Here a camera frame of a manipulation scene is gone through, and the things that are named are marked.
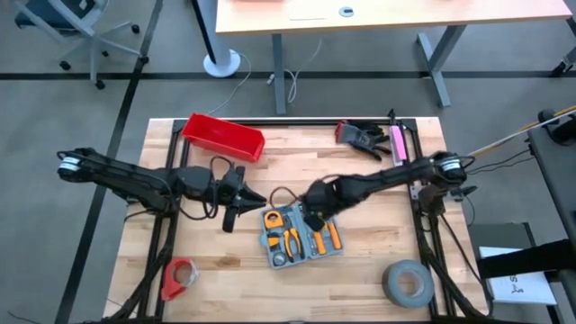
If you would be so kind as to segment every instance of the tool case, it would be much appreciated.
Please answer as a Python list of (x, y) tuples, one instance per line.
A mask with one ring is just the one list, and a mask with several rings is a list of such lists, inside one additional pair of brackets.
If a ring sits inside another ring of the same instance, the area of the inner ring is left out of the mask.
[(327, 221), (324, 229), (314, 232), (304, 222), (304, 210), (298, 202), (263, 211), (260, 220), (264, 232), (260, 243), (273, 269), (333, 256), (344, 249), (335, 221)]

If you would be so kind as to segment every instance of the orange-handled pliers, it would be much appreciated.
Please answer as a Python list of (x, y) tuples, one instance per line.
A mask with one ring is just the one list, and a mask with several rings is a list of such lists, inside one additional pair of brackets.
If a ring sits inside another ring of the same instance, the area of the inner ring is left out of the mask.
[(286, 230), (284, 231), (284, 246), (286, 248), (286, 255), (288, 256), (288, 260), (290, 262), (294, 262), (294, 253), (292, 252), (292, 248), (290, 245), (291, 239), (296, 241), (296, 247), (298, 248), (298, 254), (300, 254), (300, 258), (304, 259), (304, 248), (302, 246), (302, 241), (300, 240), (300, 234), (298, 234), (298, 230), (292, 227), (290, 223), (290, 219), (286, 218), (284, 220), (284, 224), (286, 225)]

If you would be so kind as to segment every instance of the red tape dispenser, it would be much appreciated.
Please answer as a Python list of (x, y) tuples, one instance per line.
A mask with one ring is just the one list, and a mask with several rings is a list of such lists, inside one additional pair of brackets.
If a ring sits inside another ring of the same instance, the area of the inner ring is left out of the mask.
[(162, 301), (172, 301), (177, 295), (183, 293), (198, 277), (198, 269), (191, 259), (187, 257), (174, 257), (164, 272), (164, 286), (162, 287)]

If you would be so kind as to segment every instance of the pink marker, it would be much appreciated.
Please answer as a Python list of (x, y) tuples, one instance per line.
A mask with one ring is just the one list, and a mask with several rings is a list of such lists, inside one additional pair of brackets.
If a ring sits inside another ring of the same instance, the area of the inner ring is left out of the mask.
[(399, 126), (390, 126), (390, 140), (394, 159), (394, 165), (402, 164), (406, 160), (406, 148), (404, 147), (404, 139), (402, 137), (401, 129)]

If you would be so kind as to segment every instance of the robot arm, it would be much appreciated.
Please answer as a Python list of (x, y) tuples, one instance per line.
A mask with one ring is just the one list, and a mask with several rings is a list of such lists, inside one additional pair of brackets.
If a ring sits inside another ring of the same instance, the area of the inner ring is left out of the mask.
[[(246, 169), (230, 161), (229, 170), (221, 180), (214, 179), (209, 168), (202, 166), (148, 169), (121, 162), (96, 152), (93, 148), (61, 151), (58, 175), (72, 183), (93, 182), (111, 189), (126, 201), (137, 200), (152, 212), (177, 212), (176, 197), (202, 202), (206, 217), (226, 206), (222, 229), (232, 232), (237, 215), (266, 206), (266, 198), (252, 191), (244, 182)], [(207, 211), (206, 203), (212, 204)]]
[[(334, 175), (328, 183), (315, 181), (300, 199), (306, 210), (306, 223), (313, 230), (321, 230), (324, 221), (356, 206), (371, 194), (397, 185), (405, 185), (425, 180), (432, 185), (422, 190), (422, 202), (432, 203), (448, 190), (459, 187), (466, 180), (461, 158), (454, 153), (437, 152), (431, 157), (423, 157), (414, 162), (396, 166), (371, 175)], [(424, 211), (428, 206), (421, 206)]]

